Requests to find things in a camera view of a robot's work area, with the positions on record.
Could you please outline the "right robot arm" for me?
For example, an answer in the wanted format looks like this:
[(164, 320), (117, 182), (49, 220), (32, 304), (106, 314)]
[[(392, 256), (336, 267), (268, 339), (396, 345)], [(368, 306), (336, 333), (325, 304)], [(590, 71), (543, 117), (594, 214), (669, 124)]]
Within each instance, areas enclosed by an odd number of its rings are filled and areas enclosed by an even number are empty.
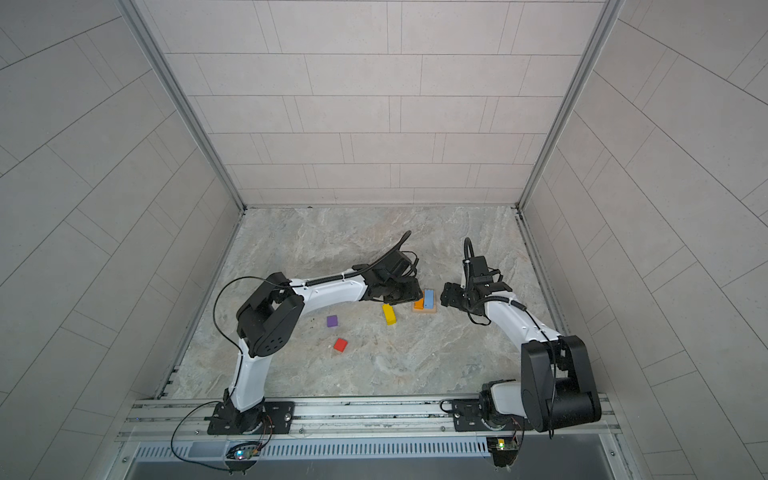
[(479, 394), (482, 421), (502, 429), (523, 419), (538, 432), (593, 423), (602, 407), (585, 343), (563, 335), (537, 319), (486, 258), (467, 253), (464, 282), (447, 283), (440, 296), (483, 326), (501, 329), (518, 348), (520, 378), (489, 382)]

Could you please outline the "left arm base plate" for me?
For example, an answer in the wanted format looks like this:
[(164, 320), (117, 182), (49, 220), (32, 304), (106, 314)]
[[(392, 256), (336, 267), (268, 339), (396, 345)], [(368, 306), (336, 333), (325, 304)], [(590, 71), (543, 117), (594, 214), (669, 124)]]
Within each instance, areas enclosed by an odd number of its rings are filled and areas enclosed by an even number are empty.
[(262, 401), (241, 412), (231, 400), (217, 402), (209, 421), (208, 435), (288, 434), (296, 404), (290, 401)]

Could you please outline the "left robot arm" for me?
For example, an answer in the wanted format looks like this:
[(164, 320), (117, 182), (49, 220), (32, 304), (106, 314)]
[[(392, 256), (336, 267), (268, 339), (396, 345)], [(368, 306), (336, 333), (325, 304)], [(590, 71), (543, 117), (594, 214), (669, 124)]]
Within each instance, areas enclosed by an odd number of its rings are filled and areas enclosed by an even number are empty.
[(236, 313), (238, 363), (225, 403), (245, 413), (263, 403), (272, 356), (288, 343), (304, 314), (336, 304), (388, 305), (422, 298), (418, 257), (394, 247), (371, 264), (317, 279), (269, 275)]

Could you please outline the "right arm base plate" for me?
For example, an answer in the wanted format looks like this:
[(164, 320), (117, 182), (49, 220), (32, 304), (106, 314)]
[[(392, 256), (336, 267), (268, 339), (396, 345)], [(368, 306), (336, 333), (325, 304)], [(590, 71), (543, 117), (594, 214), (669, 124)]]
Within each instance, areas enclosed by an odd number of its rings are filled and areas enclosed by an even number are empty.
[(451, 406), (450, 413), (457, 432), (532, 430), (526, 418), (500, 413), (487, 399), (454, 399)]

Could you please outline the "light blue wood block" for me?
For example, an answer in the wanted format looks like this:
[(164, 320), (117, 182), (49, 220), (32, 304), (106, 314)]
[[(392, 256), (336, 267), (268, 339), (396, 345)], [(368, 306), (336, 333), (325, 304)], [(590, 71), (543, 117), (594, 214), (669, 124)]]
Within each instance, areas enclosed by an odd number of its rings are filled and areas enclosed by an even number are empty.
[(423, 308), (425, 310), (433, 310), (435, 308), (434, 291), (431, 289), (424, 291)]

